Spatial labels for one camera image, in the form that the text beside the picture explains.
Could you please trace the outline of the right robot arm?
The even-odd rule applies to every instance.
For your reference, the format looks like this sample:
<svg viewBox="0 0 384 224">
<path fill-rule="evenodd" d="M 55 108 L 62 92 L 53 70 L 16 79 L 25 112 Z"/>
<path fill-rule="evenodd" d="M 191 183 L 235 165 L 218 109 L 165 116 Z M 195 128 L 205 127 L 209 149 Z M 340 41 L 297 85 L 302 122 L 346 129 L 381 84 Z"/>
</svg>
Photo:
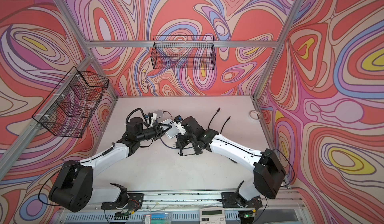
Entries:
<svg viewBox="0 0 384 224">
<path fill-rule="evenodd" d="M 175 122 L 179 131 L 176 147 L 180 153 L 191 144 L 196 155 L 204 150 L 222 155 L 253 173 L 252 179 L 238 186 L 238 196 L 246 201 L 260 195 L 276 198 L 287 173 L 273 150 L 259 151 L 233 142 L 216 130 L 204 129 L 192 116 L 186 119 L 177 116 Z"/>
</svg>

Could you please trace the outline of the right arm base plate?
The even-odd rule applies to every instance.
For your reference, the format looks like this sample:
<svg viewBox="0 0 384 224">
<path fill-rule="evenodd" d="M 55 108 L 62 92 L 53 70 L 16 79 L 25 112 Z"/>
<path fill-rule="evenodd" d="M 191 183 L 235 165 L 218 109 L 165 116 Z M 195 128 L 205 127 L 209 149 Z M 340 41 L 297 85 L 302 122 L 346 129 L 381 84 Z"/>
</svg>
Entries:
<svg viewBox="0 0 384 224">
<path fill-rule="evenodd" d="M 221 198 L 218 199 L 218 201 L 222 203 L 223 208 L 225 209 L 252 208 L 258 210 L 263 207 L 263 203 L 260 196 L 257 196 L 255 198 L 252 198 L 250 201 L 247 201 L 235 192 L 222 192 Z"/>
</svg>

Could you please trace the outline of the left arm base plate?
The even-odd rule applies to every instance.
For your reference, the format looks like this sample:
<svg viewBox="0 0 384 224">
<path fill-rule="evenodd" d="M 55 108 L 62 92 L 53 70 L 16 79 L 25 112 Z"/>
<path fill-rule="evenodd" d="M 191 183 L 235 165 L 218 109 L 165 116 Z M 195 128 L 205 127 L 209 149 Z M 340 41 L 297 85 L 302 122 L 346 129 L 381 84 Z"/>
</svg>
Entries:
<svg viewBox="0 0 384 224">
<path fill-rule="evenodd" d="M 102 210 L 131 210 L 142 208 L 144 193 L 127 193 L 120 195 L 115 202 L 103 202 Z"/>
</svg>

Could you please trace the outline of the white network switch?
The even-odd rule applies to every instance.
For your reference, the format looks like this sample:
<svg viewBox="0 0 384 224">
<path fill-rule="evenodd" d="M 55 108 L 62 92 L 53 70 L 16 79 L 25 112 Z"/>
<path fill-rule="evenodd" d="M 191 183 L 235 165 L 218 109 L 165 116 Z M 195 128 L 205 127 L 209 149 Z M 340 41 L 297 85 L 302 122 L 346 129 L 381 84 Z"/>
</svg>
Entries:
<svg viewBox="0 0 384 224">
<path fill-rule="evenodd" d="M 168 137 L 168 139 L 172 139 L 172 138 L 176 137 L 179 134 L 179 131 L 176 128 L 175 121 L 173 121 L 171 119 L 166 119 L 166 120 L 162 121 L 161 123 L 171 124 L 172 125 L 172 128 L 169 131 L 166 132 L 166 136 Z"/>
<path fill-rule="evenodd" d="M 164 116 L 164 112 L 163 112 L 162 109 L 158 109 L 158 110 L 152 111 L 152 114 L 153 114 L 153 117 L 155 119 L 159 119 L 159 118 L 162 118 Z"/>
</svg>

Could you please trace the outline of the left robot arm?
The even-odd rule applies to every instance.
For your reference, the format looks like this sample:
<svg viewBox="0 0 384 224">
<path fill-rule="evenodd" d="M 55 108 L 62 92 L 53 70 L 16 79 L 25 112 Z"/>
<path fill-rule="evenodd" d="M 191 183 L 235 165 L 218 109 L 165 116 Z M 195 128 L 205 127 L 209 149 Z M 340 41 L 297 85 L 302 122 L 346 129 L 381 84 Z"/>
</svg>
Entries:
<svg viewBox="0 0 384 224">
<path fill-rule="evenodd" d="M 63 164 L 49 192 L 50 201 L 74 213 L 88 204 L 101 203 L 103 207 L 114 209 L 128 206 L 130 196 L 127 188 L 117 183 L 104 188 L 94 187 L 94 178 L 132 156 L 143 141 L 156 141 L 172 128 L 171 124 L 157 122 L 154 113 L 133 117 L 135 112 L 143 112 L 143 109 L 136 108 L 127 116 L 124 134 L 107 150 L 82 161 L 69 160 Z"/>
</svg>

